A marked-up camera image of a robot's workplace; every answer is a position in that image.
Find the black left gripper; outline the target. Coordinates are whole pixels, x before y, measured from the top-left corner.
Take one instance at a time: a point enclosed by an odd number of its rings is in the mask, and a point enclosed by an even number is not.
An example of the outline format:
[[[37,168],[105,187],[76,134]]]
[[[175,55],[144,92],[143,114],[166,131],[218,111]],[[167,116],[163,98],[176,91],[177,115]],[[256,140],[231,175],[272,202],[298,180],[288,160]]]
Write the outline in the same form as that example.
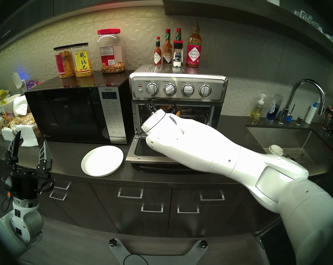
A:
[[[6,179],[7,198],[37,199],[39,193],[52,191],[52,154],[47,140],[44,140],[39,149],[39,159],[36,169],[29,170],[18,166],[20,137],[21,131],[15,135],[5,153],[6,166],[11,170]]]

